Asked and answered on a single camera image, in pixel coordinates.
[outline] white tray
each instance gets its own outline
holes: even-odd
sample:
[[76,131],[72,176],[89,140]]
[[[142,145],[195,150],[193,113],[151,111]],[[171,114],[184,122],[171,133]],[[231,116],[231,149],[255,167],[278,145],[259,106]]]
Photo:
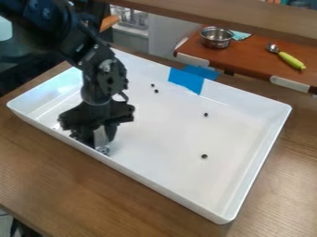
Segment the white tray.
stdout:
[[119,126],[110,157],[72,140],[58,126],[58,114],[81,102],[77,69],[15,98],[8,107],[38,129],[201,216],[218,224],[233,220],[291,107],[207,80],[202,94],[195,95],[167,82],[170,68],[115,52],[128,69],[127,94],[136,111],[135,122]]

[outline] metal spoon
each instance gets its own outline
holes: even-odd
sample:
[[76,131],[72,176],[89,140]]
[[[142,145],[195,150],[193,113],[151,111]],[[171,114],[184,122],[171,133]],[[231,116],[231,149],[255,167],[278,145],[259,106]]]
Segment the metal spoon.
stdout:
[[265,48],[271,53],[275,53],[279,55],[286,63],[288,63],[294,69],[303,70],[306,68],[306,66],[302,62],[300,62],[298,59],[294,58],[293,56],[287,53],[280,52],[280,49],[278,48],[276,44],[267,43]]

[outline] stainless steel bowl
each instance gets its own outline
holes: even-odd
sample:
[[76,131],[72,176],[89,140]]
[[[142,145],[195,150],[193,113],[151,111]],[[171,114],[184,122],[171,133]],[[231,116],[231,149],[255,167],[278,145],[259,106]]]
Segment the stainless steel bowl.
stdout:
[[231,31],[209,26],[200,31],[201,43],[208,48],[227,48],[234,34]]

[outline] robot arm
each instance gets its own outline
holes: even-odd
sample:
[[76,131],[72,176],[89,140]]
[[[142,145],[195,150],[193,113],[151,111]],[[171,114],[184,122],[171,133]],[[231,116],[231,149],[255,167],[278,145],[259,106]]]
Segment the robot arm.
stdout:
[[[60,53],[82,71],[83,102],[58,121],[74,139],[107,153],[117,127],[133,121],[134,107],[123,93],[126,69],[98,37],[98,29],[88,27],[66,0],[0,0],[0,15],[27,29],[41,50]],[[114,94],[125,101],[114,101]]]

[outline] blue painter's tape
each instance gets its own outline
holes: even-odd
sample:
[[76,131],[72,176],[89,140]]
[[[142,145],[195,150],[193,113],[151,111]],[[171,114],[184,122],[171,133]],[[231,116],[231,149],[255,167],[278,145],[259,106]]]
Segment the blue painter's tape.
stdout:
[[171,69],[169,81],[182,85],[196,94],[200,94],[204,84],[204,77],[199,77],[178,69]]
[[206,78],[212,81],[215,81],[218,76],[219,72],[211,69],[204,69],[201,67],[187,65],[183,71],[189,72],[191,74],[197,75],[198,77]]

